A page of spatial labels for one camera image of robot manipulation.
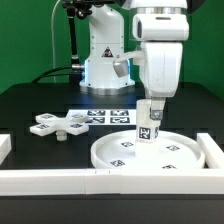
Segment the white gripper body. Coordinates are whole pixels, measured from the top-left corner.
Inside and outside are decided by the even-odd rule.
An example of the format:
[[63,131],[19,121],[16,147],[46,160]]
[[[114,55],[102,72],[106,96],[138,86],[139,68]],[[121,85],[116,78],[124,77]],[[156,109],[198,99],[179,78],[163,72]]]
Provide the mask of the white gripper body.
[[183,46],[178,42],[144,42],[141,81],[151,98],[173,97],[177,90]]

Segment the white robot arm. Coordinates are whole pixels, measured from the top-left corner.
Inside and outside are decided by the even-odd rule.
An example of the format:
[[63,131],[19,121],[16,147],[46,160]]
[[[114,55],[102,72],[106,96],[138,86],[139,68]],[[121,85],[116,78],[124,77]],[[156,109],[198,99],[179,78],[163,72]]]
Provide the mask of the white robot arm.
[[90,55],[85,61],[84,91],[115,94],[131,86],[130,65],[139,67],[139,77],[150,100],[150,118],[163,117],[165,99],[177,89],[183,46],[189,25],[187,0],[114,0],[133,13],[132,38],[137,50],[124,50],[124,20],[105,0],[89,0]]

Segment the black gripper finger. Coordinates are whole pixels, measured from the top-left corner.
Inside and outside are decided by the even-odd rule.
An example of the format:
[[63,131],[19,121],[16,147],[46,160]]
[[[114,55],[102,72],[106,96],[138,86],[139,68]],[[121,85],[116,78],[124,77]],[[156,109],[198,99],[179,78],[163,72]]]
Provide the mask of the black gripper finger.
[[163,119],[163,109],[165,106],[165,98],[152,98],[150,106],[150,118],[152,120]]

